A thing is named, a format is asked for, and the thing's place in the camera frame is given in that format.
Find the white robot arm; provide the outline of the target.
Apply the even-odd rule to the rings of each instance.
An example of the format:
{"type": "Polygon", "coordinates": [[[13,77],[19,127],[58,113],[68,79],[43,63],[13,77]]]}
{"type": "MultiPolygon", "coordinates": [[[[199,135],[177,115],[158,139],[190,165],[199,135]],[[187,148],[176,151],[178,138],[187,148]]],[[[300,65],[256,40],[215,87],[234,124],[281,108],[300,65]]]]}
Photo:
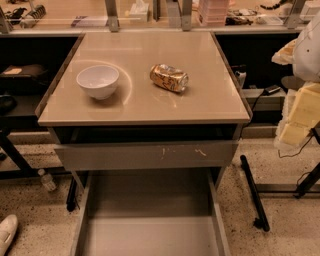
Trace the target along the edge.
{"type": "Polygon", "coordinates": [[[304,81],[278,133],[280,143],[298,146],[320,122],[320,13],[271,60],[291,64],[294,76],[304,81]]]}

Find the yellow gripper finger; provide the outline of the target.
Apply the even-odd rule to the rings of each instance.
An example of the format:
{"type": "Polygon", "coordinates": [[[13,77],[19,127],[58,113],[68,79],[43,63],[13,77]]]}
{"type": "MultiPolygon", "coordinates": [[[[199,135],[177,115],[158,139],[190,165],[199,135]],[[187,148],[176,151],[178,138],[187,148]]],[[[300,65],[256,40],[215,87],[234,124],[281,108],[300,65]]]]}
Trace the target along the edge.
{"type": "Polygon", "coordinates": [[[309,136],[311,129],[297,123],[287,123],[281,120],[276,129],[274,145],[276,147],[301,146],[309,136]]]}
{"type": "Polygon", "coordinates": [[[289,121],[314,128],[320,122],[320,84],[306,82],[295,95],[289,121]]]}

